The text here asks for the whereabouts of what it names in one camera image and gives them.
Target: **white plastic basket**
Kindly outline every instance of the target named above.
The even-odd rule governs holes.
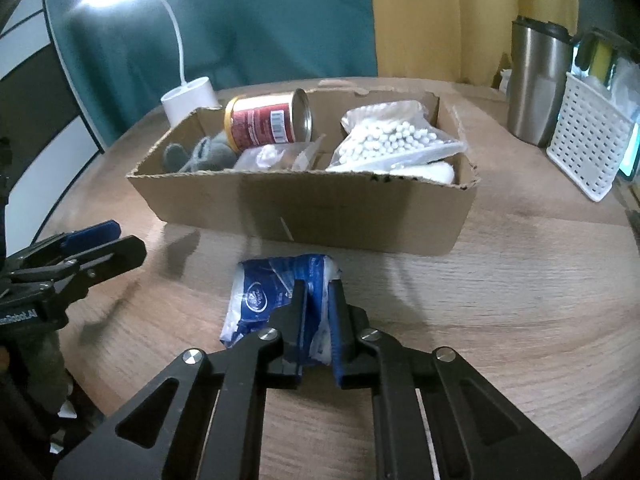
[[[566,75],[556,131],[547,156],[582,192],[599,202],[611,189],[634,123],[587,84]]]

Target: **gray plush toy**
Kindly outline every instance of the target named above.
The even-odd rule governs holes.
[[[191,156],[181,144],[169,144],[164,149],[162,165],[167,173],[192,173],[193,171],[220,171],[232,168],[238,156],[226,143],[226,135],[203,137],[196,144]]]

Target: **wood grain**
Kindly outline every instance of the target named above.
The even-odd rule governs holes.
[[[624,206],[614,192],[590,202],[541,150],[512,137],[495,91],[354,81],[425,88],[454,106],[482,182],[453,251],[379,254],[165,224],[124,178],[167,128],[156,110],[96,160],[45,229],[114,218],[148,247],[143,267],[69,308],[61,332],[68,369],[112,413],[185,348],[222,348],[238,261],[325,251],[343,271],[348,300],[374,325],[414,348],[456,348],[589,472],[640,405],[640,256]],[[362,479],[374,467],[365,392],[337,390],[323,369],[310,370],[299,391],[269,392],[262,478]]]

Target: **metal screw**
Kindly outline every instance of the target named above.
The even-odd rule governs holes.
[[[275,328],[267,327],[258,332],[258,337],[263,341],[273,341],[280,335],[280,332]]]
[[[194,365],[202,361],[202,352],[197,348],[190,348],[182,354],[182,360],[188,365]]]
[[[364,341],[377,341],[380,339],[380,336],[380,330],[376,330],[375,328],[366,328],[360,332],[360,339],[364,339]]]
[[[448,346],[443,346],[442,348],[438,348],[436,350],[436,357],[438,361],[450,363],[453,361],[453,359],[456,358],[456,351],[453,348],[449,348]]]

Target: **white lamp base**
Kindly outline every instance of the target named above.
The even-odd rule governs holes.
[[[172,128],[196,108],[220,108],[208,77],[199,77],[169,90],[160,101]]]

